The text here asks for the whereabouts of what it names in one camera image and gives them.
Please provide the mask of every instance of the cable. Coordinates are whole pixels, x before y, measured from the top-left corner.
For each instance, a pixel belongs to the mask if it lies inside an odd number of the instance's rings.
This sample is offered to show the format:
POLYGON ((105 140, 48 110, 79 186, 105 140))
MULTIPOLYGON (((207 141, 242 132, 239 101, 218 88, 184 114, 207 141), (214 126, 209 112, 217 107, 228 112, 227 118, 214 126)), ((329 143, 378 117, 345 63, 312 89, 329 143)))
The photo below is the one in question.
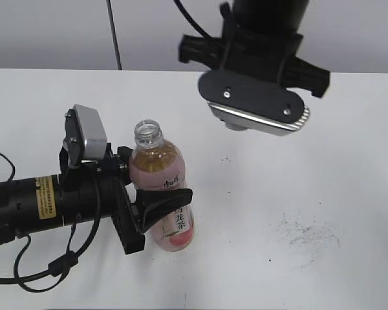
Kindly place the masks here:
MULTIPOLYGON (((72 232, 71 232, 70 238, 69 238, 69 243, 70 243, 70 240, 72 239, 73 233, 74 233, 74 230, 72 229, 72 232)), ((33 289, 33 288, 27 286, 19 276, 19 263, 20 263, 20 259, 21 259, 22 255, 26 252, 27 248, 30 246, 30 243, 32 242, 32 238, 28 234, 22 234, 21 237, 27 237, 27 243, 22 248, 22 250, 20 251, 20 253, 16 257, 16 260, 14 261, 13 274, 14 274, 14 279, 16 280, 16 283, 22 289, 24 289, 25 291, 28 291, 30 293, 43 293, 43 292, 47 292, 47 291, 53 289, 54 287, 59 285, 60 282, 62 282, 64 279, 66 279, 67 275, 69 274, 69 270, 70 270, 70 266, 69 266, 69 263, 67 261, 67 258, 65 259, 66 262, 65 262, 65 266, 63 268, 63 272, 62 272, 59 280, 55 284, 53 284, 49 287, 46 287, 45 289, 33 289)))
POLYGON ((114 14, 112 13, 111 0, 106 0, 106 6, 108 8, 109 24, 111 26, 112 40, 113 40, 113 43, 114 43, 116 65, 118 66, 118 70, 122 70, 121 55, 119 53, 118 40, 116 39, 114 14))
MULTIPOLYGON (((5 155, 0 153, 0 156, 2 156, 12 166, 12 174, 10 175, 9 179, 7 180, 7 183, 10 183, 13 180, 16 168, 14 167, 13 163, 5 155)), ((62 282, 67 277, 67 275, 69 274, 70 268, 73 265, 76 265, 78 263, 79 256, 81 256, 87 250, 87 248, 90 246, 90 244, 94 240, 94 237, 96 235, 96 232, 98 231, 99 223, 100 223, 100 219, 101 219, 102 206, 101 206, 101 196, 100 196, 100 188, 99 188, 98 180, 97 180, 96 176, 94 175, 94 173, 92 173, 92 170, 89 169, 89 173, 91 175, 91 178, 92 178, 94 186, 95 186, 96 210, 95 210, 95 216, 94 216, 94 221, 92 224, 91 231, 89 232, 87 239, 85 240, 83 245, 79 248, 79 250, 77 252, 73 252, 70 250, 70 243, 72 241, 74 233, 76 232, 77 222, 79 221, 79 216, 77 216, 76 221, 72 225, 71 233, 70 233, 67 248, 66 248, 66 253, 63 256, 61 256, 58 259, 51 262, 49 264, 48 270, 42 271, 41 273, 32 274, 30 276, 20 277, 19 276, 20 259, 21 259, 22 255, 26 252, 26 250, 28 249, 28 247, 30 246, 30 244, 32 242, 30 235, 21 233, 19 235, 19 238, 26 237, 27 243, 22 248, 20 253, 17 255, 16 260, 14 262, 14 266, 13 266, 14 278, 0 278, 0 284, 4 284, 4 285, 18 284, 20 287, 22 287, 24 290, 26 290, 28 292, 42 293, 42 292, 46 292, 46 291, 53 289, 54 287, 56 287, 60 282, 62 282), (62 262, 64 263, 63 270, 62 270, 62 272, 58 272, 58 267, 60 266, 60 263, 62 263, 62 262), (57 276, 59 274, 61 275, 59 280, 54 285, 47 287, 45 289, 33 289, 33 288, 26 285, 27 282, 36 281, 36 280, 42 279, 48 275, 57 276)))
MULTIPOLYGON (((31 276, 22 276, 20 277, 20 280, 26 283, 26 282, 43 279, 48 275, 50 275, 50 273, 48 270, 46 270, 46 271, 42 271, 41 273, 32 274, 31 276)), ((10 284, 17 284, 17 282, 15 278, 0 278, 0 284, 10 285, 10 284)))
POLYGON ((96 192, 96 210, 95 210, 95 218, 93 220, 91 231, 88 235, 88 238, 85 240, 83 245, 79 248, 79 250, 76 251, 76 254, 81 256, 83 252, 86 251, 88 246, 92 243, 93 239, 95 238, 96 231, 98 231, 99 222, 101 220, 101 194, 99 190, 98 180, 96 179, 96 176, 91 173, 93 184, 95 186, 95 192, 96 192))
POLYGON ((6 181, 6 185, 8 185, 14 178, 14 175, 16 174, 16 167, 13 165, 13 163, 10 161, 10 159, 8 159, 3 153, 0 153, 0 156, 2 158, 4 158, 11 166, 12 168, 12 173, 10 174, 10 176, 8 177, 7 181, 6 181))
POLYGON ((181 14, 185 17, 187 22, 203 37, 210 40, 211 42, 220 46, 220 43, 216 42, 216 40, 211 37, 197 22, 190 16, 187 10, 184 8, 180 0, 174 0, 175 5, 180 10, 181 14))

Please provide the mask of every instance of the white table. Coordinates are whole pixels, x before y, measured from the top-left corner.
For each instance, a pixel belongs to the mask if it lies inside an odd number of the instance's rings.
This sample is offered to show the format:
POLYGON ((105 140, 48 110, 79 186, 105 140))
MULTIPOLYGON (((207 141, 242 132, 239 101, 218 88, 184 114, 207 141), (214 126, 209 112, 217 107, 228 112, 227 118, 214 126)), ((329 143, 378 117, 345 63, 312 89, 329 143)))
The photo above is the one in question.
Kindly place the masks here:
MULTIPOLYGON (((179 253, 148 237, 144 252, 125 256, 104 219, 59 287, 0 286, 0 309, 388 310, 388 74, 333 74, 322 100, 299 91, 311 119, 282 138, 226 129, 199 96, 199 76, 0 70, 0 151, 16 178, 58 172, 75 103, 98 109, 114 148, 133 146, 134 125, 153 118, 184 154, 197 226, 179 253)), ((9 171, 0 159, 0 181, 9 171)), ((80 225, 74 249, 90 227, 80 225)), ((21 273, 44 270, 69 233, 33 234, 21 273)), ((0 247, 0 276, 12 276, 24 244, 0 247)))

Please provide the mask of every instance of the screw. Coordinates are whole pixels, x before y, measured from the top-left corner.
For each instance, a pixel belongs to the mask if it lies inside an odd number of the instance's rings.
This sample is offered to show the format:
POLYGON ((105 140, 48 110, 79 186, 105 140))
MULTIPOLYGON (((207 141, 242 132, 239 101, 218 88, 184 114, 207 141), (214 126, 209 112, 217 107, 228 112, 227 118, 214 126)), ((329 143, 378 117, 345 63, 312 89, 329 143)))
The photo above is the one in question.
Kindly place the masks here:
POLYGON ((230 88, 227 88, 226 91, 223 93, 223 96, 225 98, 230 98, 231 97, 231 94, 230 94, 230 88))

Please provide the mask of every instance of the black cable connector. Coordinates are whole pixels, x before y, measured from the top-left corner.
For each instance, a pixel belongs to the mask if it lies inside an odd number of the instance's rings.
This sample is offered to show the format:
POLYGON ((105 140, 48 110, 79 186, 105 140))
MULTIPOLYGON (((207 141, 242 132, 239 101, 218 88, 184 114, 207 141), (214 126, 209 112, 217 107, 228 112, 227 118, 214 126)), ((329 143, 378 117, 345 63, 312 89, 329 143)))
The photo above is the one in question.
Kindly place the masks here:
POLYGON ((48 271, 52 276, 59 276, 63 273, 66 267, 69 269, 77 265, 79 262, 78 255, 74 251, 69 251, 68 253, 60 256, 55 259, 53 262, 47 265, 48 271))

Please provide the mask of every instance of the yellow warning label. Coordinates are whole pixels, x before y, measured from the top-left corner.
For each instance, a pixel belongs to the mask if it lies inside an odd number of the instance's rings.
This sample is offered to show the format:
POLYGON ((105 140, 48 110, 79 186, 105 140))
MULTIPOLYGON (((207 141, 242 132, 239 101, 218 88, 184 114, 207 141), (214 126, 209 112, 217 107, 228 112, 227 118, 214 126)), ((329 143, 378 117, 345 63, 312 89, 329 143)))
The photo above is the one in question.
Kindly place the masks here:
POLYGON ((36 197, 38 199, 39 218, 46 220, 56 216, 53 182, 51 176, 36 178, 36 197))

